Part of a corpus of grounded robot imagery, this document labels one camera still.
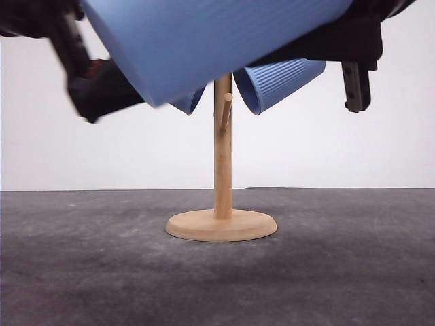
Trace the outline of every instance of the white wall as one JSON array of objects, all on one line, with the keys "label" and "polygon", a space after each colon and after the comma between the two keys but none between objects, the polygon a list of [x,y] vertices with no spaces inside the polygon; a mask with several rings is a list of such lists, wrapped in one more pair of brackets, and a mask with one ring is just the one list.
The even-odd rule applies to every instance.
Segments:
[{"label": "white wall", "polygon": [[[234,187],[435,187],[434,12],[418,0],[384,22],[366,113],[344,108],[338,63],[260,117],[234,87]],[[190,117],[142,104],[92,125],[76,116],[46,40],[1,47],[2,189],[213,187],[211,84]]]}]

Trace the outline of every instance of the wooden pole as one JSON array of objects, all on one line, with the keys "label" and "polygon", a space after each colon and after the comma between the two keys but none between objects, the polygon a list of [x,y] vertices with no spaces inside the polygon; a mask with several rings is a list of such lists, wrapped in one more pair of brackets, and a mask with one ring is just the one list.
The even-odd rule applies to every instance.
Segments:
[{"label": "wooden pole", "polygon": [[231,112],[228,114],[226,129],[221,125],[226,106],[225,95],[231,93],[232,76],[226,75],[215,80],[214,130],[215,130],[215,218],[231,219]]},{"label": "wooden pole", "polygon": [[242,241],[262,238],[277,230],[267,214],[232,209],[231,190],[231,75],[215,80],[215,205],[214,209],[172,216],[165,230],[178,238],[199,241]]}]

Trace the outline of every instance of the wooden mug stand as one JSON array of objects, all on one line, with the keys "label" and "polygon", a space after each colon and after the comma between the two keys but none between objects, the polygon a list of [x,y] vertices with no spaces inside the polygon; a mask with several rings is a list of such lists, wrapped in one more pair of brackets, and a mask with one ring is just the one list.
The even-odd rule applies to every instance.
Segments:
[{"label": "wooden mug stand", "polygon": [[229,242],[262,238],[277,230],[267,214],[232,209],[231,185],[231,81],[232,75],[215,80],[215,205],[214,209],[172,216],[166,231],[188,240]]}]

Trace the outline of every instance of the wooden peg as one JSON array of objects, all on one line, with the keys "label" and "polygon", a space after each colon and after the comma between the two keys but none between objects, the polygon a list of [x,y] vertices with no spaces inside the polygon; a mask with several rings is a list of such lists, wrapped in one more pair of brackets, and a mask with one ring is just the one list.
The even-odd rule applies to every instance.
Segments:
[{"label": "wooden peg", "polygon": [[222,112],[222,121],[220,124],[221,131],[226,131],[228,120],[230,119],[230,114],[231,114],[231,104],[232,104],[232,94],[226,93],[224,95],[224,110]]}]

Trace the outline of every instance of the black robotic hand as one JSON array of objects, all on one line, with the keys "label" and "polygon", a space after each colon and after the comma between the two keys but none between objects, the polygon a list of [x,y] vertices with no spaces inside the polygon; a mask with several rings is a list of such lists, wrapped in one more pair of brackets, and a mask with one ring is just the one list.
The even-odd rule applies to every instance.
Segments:
[{"label": "black robotic hand", "polygon": [[0,35],[49,38],[77,112],[95,122],[143,99],[114,61],[89,58],[75,24],[83,17],[78,0],[0,0]]},{"label": "black robotic hand", "polygon": [[78,0],[0,0],[0,35],[49,37],[44,18],[62,13],[84,17]]}]

